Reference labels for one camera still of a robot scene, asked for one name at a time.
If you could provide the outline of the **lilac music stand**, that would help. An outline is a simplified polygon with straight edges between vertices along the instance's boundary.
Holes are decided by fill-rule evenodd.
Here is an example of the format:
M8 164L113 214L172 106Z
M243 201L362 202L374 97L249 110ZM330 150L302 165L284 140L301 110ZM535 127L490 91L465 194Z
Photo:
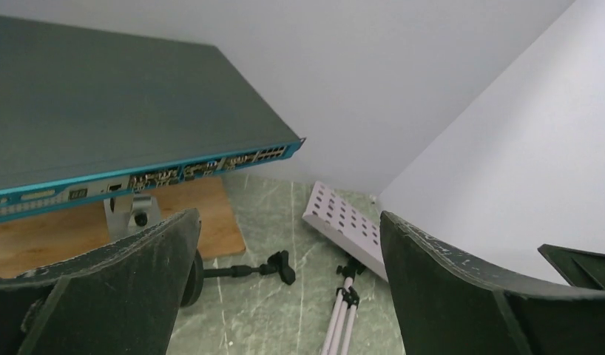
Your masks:
M379 225L342 199L330 186L314 183L303 220L347 254L347 263L336 273L344 278L337 288L322 354L347 354L359 310L356 276L369 270L387 279L380 246Z

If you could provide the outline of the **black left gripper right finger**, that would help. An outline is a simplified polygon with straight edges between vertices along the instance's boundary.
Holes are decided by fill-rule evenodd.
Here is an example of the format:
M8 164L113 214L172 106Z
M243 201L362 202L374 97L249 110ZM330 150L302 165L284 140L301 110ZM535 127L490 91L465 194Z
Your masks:
M408 354L605 354L605 291L502 268L388 211L379 235Z

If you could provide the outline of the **black right arm gripper finger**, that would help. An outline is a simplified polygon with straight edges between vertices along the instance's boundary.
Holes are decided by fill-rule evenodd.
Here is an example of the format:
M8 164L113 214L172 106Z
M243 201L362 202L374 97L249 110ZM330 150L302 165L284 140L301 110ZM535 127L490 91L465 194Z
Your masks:
M538 252L571 286L605 291L605 254L550 244Z

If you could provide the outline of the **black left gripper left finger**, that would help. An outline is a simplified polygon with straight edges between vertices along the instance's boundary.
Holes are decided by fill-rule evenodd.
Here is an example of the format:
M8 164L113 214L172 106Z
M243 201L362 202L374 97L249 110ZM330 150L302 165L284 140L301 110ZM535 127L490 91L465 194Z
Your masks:
M164 354L200 236L185 209L61 262L0 278L0 354Z

